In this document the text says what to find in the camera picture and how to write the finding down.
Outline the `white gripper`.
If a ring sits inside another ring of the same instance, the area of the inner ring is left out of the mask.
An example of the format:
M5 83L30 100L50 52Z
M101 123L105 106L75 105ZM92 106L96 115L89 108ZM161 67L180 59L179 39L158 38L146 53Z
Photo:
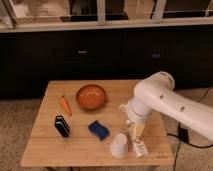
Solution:
M119 109L127 114L127 118L133 122L130 124L130 136L133 141L139 139L145 129L144 123L152 113L152 109L143 102L132 98L127 104L122 104Z

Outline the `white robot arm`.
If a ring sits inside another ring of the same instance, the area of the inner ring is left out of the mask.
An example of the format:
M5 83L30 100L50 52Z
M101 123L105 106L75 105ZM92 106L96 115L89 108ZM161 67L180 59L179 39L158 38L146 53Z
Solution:
M175 80L157 72L134 87L134 96L119 108L134 125L144 124L153 110L161 112L213 141L213 107L174 92Z

